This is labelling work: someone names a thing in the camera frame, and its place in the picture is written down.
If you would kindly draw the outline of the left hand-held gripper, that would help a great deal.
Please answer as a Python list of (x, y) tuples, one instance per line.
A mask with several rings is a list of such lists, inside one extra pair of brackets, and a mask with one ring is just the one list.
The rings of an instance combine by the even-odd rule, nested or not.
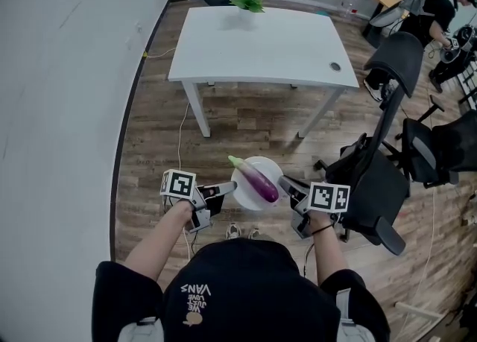
[(192, 219), (186, 230), (194, 233), (210, 226), (211, 218), (221, 211), (224, 195), (236, 188), (235, 181), (198, 186), (196, 174), (169, 169), (162, 176), (159, 195), (190, 202)]

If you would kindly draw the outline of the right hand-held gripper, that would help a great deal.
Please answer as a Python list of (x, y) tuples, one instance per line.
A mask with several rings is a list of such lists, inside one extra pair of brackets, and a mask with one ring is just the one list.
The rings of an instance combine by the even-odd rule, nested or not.
[(341, 221), (347, 211), (350, 199), (350, 187), (330, 183), (303, 183), (282, 175), (278, 179), (279, 186), (290, 197), (293, 216), (292, 229), (302, 238), (312, 236), (309, 213), (312, 210), (325, 212), (330, 216), (332, 224)]

